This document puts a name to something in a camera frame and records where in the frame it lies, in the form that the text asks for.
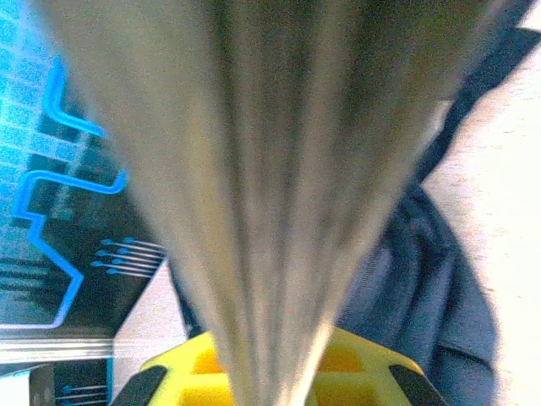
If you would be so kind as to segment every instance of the yellow plastic object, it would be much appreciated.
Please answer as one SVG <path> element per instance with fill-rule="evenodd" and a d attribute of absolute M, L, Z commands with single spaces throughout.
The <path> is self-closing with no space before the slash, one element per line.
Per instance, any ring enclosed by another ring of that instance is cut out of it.
<path fill-rule="evenodd" d="M 150 359 L 141 370 L 156 365 L 165 366 L 167 373 L 149 406 L 234 406 L 209 333 Z M 305 405 L 409 405 L 390 365 L 423 374 L 409 358 L 336 328 Z"/>

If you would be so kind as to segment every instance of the white floor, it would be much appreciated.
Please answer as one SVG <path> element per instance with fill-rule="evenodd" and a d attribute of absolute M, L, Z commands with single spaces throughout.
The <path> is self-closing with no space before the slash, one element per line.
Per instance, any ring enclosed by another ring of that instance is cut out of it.
<path fill-rule="evenodd" d="M 541 2 L 524 25 L 541 30 Z M 540 174 L 541 47 L 479 103 L 426 183 L 463 242 L 499 322 L 498 405 L 539 403 Z M 115 393 L 145 360 L 184 340 L 164 267 L 115 340 Z"/>

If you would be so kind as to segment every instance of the beige surface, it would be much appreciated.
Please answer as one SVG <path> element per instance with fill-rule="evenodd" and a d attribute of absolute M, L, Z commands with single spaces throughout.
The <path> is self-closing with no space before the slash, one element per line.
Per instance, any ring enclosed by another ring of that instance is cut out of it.
<path fill-rule="evenodd" d="M 541 29 L 541 3 L 525 25 Z M 426 188 L 478 271 L 500 329 L 499 405 L 539 404 L 541 47 L 477 106 Z"/>

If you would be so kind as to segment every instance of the dark cloth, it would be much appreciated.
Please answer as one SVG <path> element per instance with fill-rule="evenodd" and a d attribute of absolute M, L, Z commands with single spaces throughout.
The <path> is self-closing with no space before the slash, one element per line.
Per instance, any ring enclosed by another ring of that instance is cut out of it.
<path fill-rule="evenodd" d="M 363 261 L 336 324 L 415 360 L 449 405 L 491 403 L 495 323 L 460 245 L 420 185 L 447 152 L 477 100 L 540 39 L 512 29 L 531 0 L 516 0 L 493 27 L 488 56 L 464 81 L 445 124 L 418 162 L 380 243 Z M 175 280 L 189 336 L 203 331 Z"/>

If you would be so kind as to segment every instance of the blurry metal pole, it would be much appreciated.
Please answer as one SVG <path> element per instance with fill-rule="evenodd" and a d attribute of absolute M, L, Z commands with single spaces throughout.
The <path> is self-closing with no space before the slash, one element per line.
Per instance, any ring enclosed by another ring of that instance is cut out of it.
<path fill-rule="evenodd" d="M 303 403 L 358 259 L 502 3 L 41 0 L 238 406 Z"/>

